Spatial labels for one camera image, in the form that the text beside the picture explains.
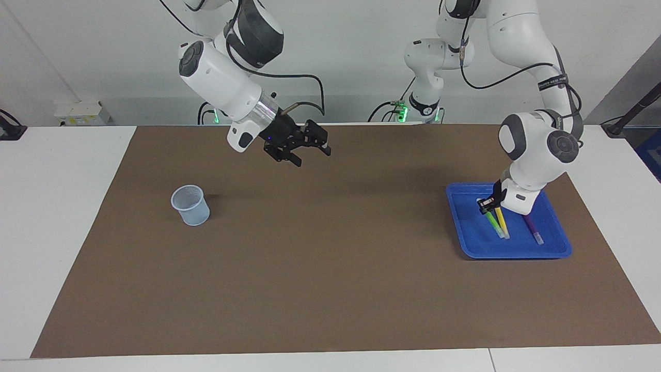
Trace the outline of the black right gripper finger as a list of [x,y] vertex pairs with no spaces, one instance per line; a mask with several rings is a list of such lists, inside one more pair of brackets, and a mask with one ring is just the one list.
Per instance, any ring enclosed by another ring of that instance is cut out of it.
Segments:
[[288,148],[281,149],[273,144],[264,142],[263,150],[276,160],[276,162],[291,162],[297,167],[302,166],[302,159],[292,153]]
[[328,132],[313,120],[307,120],[304,125],[304,147],[314,147],[322,151],[326,156],[332,153],[328,145]]

